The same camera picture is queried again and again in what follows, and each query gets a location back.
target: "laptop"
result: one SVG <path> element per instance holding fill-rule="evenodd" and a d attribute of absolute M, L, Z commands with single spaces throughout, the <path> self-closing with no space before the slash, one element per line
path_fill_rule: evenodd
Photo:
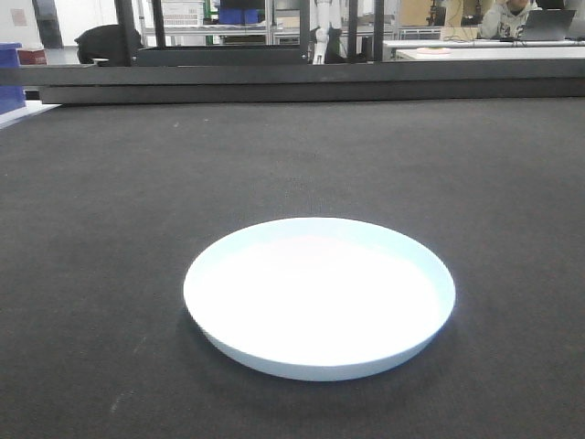
<path fill-rule="evenodd" d="M 549 9 L 530 11 L 520 41 L 562 41 L 567 37 L 575 11 Z"/>

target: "white table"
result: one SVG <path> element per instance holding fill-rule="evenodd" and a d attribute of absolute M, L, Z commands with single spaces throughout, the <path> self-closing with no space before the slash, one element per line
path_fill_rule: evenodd
<path fill-rule="evenodd" d="M 469 41 L 442 41 L 440 39 L 385 40 L 384 60 L 396 57 L 399 49 L 415 48 L 564 48 L 585 47 L 585 41 L 515 41 L 504 42 L 495 39 L 472 39 Z"/>
<path fill-rule="evenodd" d="M 0 114 L 0 129 L 6 128 L 14 123 L 25 120 L 28 117 L 40 114 L 47 110 L 59 107 L 58 104 L 42 103 L 41 101 L 27 101 L 22 108 L 17 108 L 12 112 L 4 112 Z"/>
<path fill-rule="evenodd" d="M 415 48 L 396 51 L 397 59 L 417 61 L 479 60 L 479 59 L 585 59 L 585 46 L 572 47 L 494 47 L 451 48 L 447 54 L 422 54 Z"/>

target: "blue container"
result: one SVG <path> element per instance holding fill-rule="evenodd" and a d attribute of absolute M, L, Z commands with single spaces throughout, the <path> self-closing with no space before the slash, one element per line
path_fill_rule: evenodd
<path fill-rule="evenodd" d="M 18 52 L 16 52 L 20 47 L 20 43 L 0 43 L 0 68 L 17 68 L 20 66 Z M 12 112 L 24 107 L 25 104 L 25 91 L 21 86 L 0 86 L 0 114 Z"/>
<path fill-rule="evenodd" d="M 220 7 L 218 10 L 221 25 L 255 25 L 258 23 L 258 9 Z"/>

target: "wall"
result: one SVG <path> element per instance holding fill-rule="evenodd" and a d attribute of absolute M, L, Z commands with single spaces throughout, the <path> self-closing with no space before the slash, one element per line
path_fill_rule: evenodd
<path fill-rule="evenodd" d="M 24 11 L 25 26 L 15 26 L 11 9 Z M 0 0 L 0 41 L 17 42 L 24 48 L 40 48 L 32 0 Z"/>
<path fill-rule="evenodd" d="M 117 23 L 113 0 L 55 0 L 55 7 L 64 46 L 76 46 L 88 29 Z"/>

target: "white plate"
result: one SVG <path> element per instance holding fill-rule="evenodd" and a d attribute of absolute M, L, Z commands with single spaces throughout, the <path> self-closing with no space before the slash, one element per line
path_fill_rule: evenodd
<path fill-rule="evenodd" d="M 336 218 L 231 233 L 196 258 L 184 294 L 222 352 L 297 380 L 348 380 L 398 366 L 431 341 L 455 301 L 449 271 L 427 248 Z"/>

